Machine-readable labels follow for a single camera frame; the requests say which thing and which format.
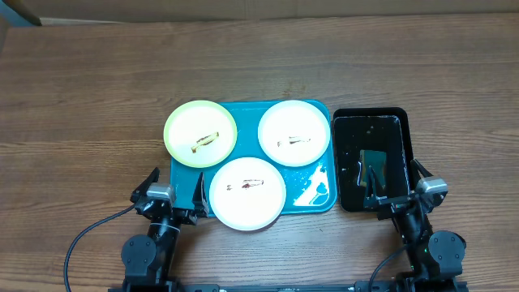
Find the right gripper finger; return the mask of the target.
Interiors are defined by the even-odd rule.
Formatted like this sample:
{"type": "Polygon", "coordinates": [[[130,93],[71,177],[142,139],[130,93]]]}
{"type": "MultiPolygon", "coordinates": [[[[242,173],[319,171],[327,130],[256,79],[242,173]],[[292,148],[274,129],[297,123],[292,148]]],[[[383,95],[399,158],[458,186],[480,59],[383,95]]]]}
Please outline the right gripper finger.
{"type": "Polygon", "coordinates": [[[372,167],[367,171],[366,199],[382,200],[385,199],[385,190],[380,181],[376,177],[376,173],[372,167]]]}
{"type": "Polygon", "coordinates": [[[433,174],[429,172],[417,159],[410,161],[411,178],[418,182],[422,178],[432,177],[433,174]]]}

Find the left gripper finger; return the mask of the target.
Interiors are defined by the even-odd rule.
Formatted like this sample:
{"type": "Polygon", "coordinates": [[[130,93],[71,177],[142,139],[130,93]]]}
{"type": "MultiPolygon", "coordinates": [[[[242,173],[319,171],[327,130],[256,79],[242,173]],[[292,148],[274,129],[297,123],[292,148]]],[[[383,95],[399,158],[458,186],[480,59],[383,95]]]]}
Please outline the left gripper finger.
{"type": "Polygon", "coordinates": [[[130,202],[137,202],[141,196],[146,196],[147,191],[153,183],[157,183],[160,177],[160,170],[156,167],[150,175],[142,181],[140,185],[131,193],[130,202]]]}
{"type": "Polygon", "coordinates": [[[199,174],[195,191],[191,202],[194,205],[193,211],[197,217],[207,217],[209,212],[208,200],[205,193],[204,173],[199,174]]]}

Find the green yellow sponge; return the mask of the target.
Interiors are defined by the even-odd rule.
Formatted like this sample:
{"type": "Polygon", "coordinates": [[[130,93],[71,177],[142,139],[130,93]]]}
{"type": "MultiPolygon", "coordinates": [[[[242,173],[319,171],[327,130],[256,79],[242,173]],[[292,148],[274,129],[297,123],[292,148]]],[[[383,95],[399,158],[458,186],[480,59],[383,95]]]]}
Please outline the green yellow sponge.
{"type": "Polygon", "coordinates": [[[378,182],[385,188],[386,186],[386,169],[387,169],[387,156],[385,152],[376,150],[364,150],[360,151],[359,163],[360,163],[360,175],[358,178],[358,184],[361,187],[367,185],[369,174],[368,169],[371,167],[374,170],[375,176],[378,182]]]}

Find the white plate front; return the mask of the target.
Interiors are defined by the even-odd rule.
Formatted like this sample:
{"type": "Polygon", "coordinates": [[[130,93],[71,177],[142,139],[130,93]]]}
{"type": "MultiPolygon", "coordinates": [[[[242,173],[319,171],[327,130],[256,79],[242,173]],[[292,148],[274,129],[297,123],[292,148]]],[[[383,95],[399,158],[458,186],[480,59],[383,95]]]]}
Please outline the white plate front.
{"type": "Polygon", "coordinates": [[[212,212],[234,230],[263,229],[280,216],[285,201],[286,185],[279,170],[255,157],[223,165],[209,188],[212,212]]]}

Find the yellow-green rimmed plate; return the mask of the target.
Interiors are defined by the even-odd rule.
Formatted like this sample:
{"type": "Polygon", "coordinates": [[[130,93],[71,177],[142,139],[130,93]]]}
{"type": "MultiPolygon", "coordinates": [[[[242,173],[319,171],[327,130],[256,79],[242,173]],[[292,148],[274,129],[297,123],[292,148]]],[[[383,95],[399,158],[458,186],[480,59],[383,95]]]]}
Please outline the yellow-green rimmed plate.
{"type": "Polygon", "coordinates": [[[238,139],[231,113],[213,101],[189,101],[167,118],[163,140],[170,156],[192,168],[206,168],[226,159],[238,139]]]}

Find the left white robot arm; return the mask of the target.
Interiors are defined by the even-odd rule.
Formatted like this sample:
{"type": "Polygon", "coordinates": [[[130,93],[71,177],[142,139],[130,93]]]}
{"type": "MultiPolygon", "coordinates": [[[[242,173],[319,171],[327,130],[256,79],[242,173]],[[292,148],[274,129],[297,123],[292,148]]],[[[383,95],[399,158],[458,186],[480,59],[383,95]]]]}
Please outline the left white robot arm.
{"type": "Polygon", "coordinates": [[[209,207],[200,174],[192,196],[193,208],[174,205],[176,195],[168,183],[159,183],[160,170],[155,168],[132,192],[136,212],[149,219],[146,234],[129,238],[122,247],[125,265],[123,291],[184,291],[177,278],[169,275],[175,247],[183,225],[196,225],[208,215],[209,207]]]}

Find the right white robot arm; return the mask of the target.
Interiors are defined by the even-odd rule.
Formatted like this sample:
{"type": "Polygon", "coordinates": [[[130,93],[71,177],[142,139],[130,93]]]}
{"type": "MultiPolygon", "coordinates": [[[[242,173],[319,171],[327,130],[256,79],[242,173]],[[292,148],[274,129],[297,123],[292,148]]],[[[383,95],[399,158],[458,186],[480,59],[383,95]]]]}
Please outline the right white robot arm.
{"type": "Polygon", "coordinates": [[[382,260],[372,273],[364,291],[467,291],[458,282],[462,274],[466,241],[457,233],[434,231],[427,214],[440,206],[448,194],[448,185],[431,174],[418,161],[411,161],[418,175],[416,187],[407,195],[382,197],[383,188],[371,166],[367,169],[364,204],[376,211],[377,219],[390,219],[403,246],[382,260]],[[391,281],[376,281],[379,271],[400,254],[406,253],[409,272],[398,273],[391,281]]]}

